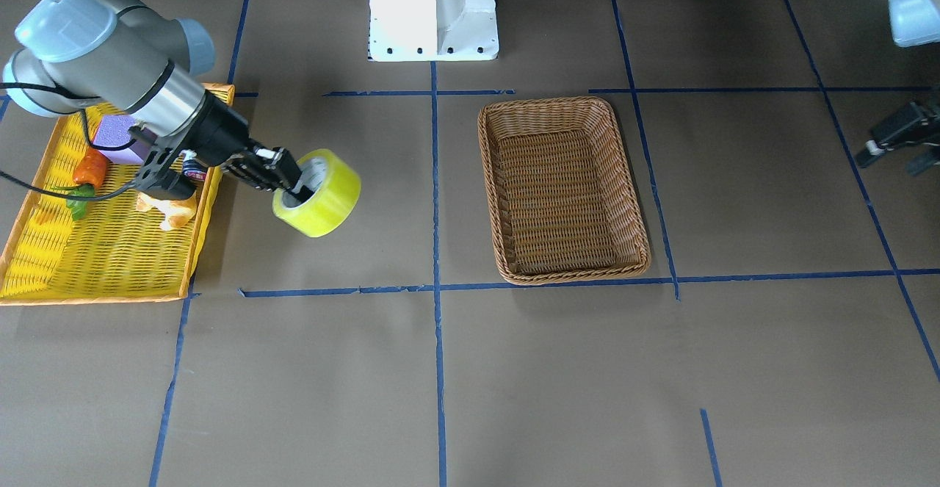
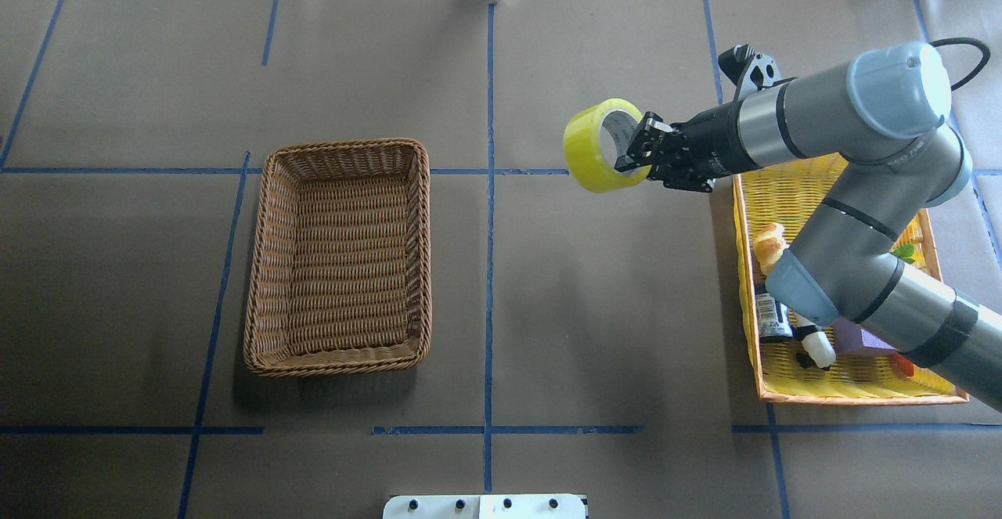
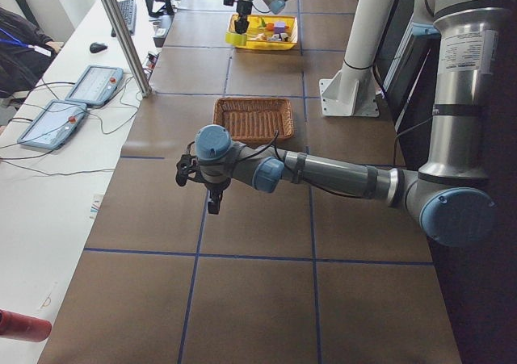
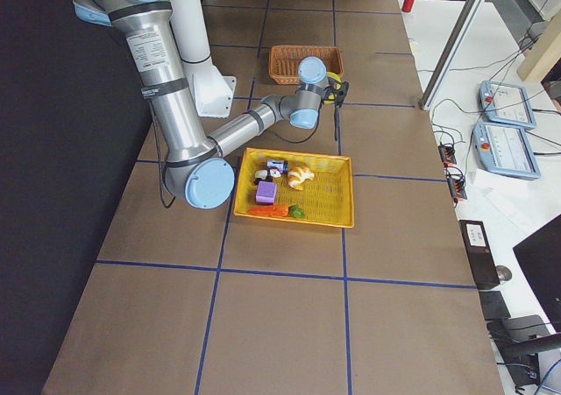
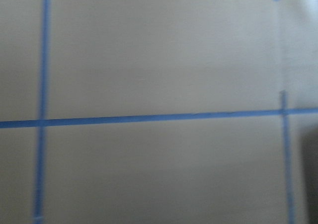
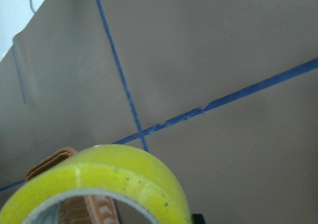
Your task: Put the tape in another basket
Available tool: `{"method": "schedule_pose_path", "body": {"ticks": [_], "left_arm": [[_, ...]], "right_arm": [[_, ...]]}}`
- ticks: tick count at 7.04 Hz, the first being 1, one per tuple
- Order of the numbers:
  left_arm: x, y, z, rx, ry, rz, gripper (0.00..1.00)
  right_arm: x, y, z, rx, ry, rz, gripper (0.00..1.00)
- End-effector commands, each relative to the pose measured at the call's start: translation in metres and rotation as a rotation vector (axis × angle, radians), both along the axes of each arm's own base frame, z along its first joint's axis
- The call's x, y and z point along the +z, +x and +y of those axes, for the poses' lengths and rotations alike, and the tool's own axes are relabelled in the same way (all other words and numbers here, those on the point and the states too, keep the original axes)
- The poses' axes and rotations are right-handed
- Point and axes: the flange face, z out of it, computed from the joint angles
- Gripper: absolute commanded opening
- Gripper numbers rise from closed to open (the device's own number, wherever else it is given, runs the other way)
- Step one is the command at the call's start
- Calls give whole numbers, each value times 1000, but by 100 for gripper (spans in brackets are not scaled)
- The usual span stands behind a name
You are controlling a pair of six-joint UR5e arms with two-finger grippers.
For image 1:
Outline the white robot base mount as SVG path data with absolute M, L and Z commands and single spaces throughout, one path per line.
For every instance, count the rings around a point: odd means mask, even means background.
M 369 0 L 373 62 L 484 62 L 499 51 L 496 0 Z

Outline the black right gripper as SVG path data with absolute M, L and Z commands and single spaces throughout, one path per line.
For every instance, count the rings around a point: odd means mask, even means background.
M 296 188 L 302 170 L 285 148 L 255 148 L 248 122 L 209 90 L 195 111 L 184 150 L 205 167 L 221 167 L 255 190 Z

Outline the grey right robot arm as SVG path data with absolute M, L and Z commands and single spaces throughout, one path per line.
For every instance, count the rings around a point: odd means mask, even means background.
M 216 49 L 197 21 L 164 18 L 140 0 L 40 0 L 15 37 L 21 48 L 3 86 L 21 108 L 54 118 L 105 102 L 152 134 L 132 180 L 139 192 L 188 199 L 194 183 L 173 165 L 191 151 L 258 190 L 312 196 L 291 154 L 254 141 L 245 119 L 198 81 Z

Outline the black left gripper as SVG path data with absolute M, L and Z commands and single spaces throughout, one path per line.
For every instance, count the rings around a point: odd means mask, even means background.
M 930 145 L 931 148 L 906 163 L 910 176 L 920 176 L 939 165 L 939 109 L 938 103 L 922 103 L 912 100 L 896 112 L 876 123 L 870 129 L 870 138 L 855 155 L 859 169 L 872 166 L 887 153 L 898 148 L 914 145 Z

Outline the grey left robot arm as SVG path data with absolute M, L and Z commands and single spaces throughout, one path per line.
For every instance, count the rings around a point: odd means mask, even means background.
M 889 0 L 889 20 L 896 46 L 910 48 L 939 41 L 939 0 Z M 912 100 L 887 115 L 869 130 L 869 139 L 855 155 L 855 163 L 865 169 L 883 156 L 901 148 L 924 146 L 905 166 L 910 176 L 919 176 L 939 165 L 938 86 L 930 100 Z

